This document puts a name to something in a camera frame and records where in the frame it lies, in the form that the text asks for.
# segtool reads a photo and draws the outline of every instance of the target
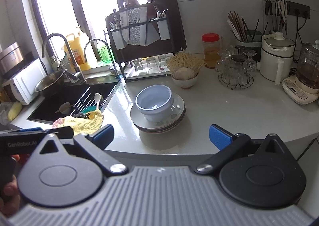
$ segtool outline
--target black power cord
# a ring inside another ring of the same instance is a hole
[[[299,31],[305,26],[306,22],[307,22],[307,13],[304,13],[304,17],[305,17],[305,22],[303,23],[303,25],[299,28],[299,16],[297,15],[297,32],[296,32],[296,37],[295,37],[295,47],[293,49],[293,56],[295,55],[295,50],[296,50],[296,46],[297,46],[297,36],[299,36],[300,42],[302,44],[302,39],[301,36],[299,34]],[[298,60],[295,59],[294,57],[292,58],[294,63],[298,63]]]

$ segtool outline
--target spoon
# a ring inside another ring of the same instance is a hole
[[[101,101],[101,95],[99,93],[95,93],[94,101],[96,102],[96,110],[99,109],[99,102]]]

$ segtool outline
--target gray ridged surface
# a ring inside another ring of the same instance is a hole
[[[16,226],[306,226],[297,206],[250,209],[227,198],[214,178],[188,167],[136,167],[112,177],[91,200],[69,209],[26,206],[10,218]]]

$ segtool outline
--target plate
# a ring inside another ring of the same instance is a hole
[[[146,120],[145,116],[138,110],[138,108],[134,104],[130,112],[132,122],[136,127],[142,130],[162,131],[164,129],[167,129],[176,120],[178,120],[178,118],[181,117],[185,109],[184,101],[179,95],[173,93],[173,98],[174,104],[172,107],[172,114],[163,121],[154,123]]]
[[[147,130],[147,129],[143,129],[141,127],[138,127],[136,124],[134,124],[134,125],[136,126],[137,129],[139,129],[140,131],[145,132],[145,133],[162,134],[162,133],[166,133],[166,132],[174,129],[176,126],[178,126],[178,124],[180,124],[180,122],[183,120],[185,113],[186,113],[186,107],[184,108],[182,115],[174,123],[170,124],[169,126],[163,128],[163,129],[160,129],[160,130]]]

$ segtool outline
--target kitchen sink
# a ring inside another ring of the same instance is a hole
[[[111,98],[112,92],[115,91],[115,86],[118,82],[99,83],[99,84],[65,84],[64,87],[55,95],[45,98],[37,109],[29,116],[28,120],[42,123],[53,124],[60,117],[72,116],[75,113],[82,112],[86,107],[94,106],[94,94],[102,95],[103,100],[100,102],[100,110],[106,108],[108,99]],[[71,113],[63,115],[56,112],[59,107],[69,102],[71,105]]]

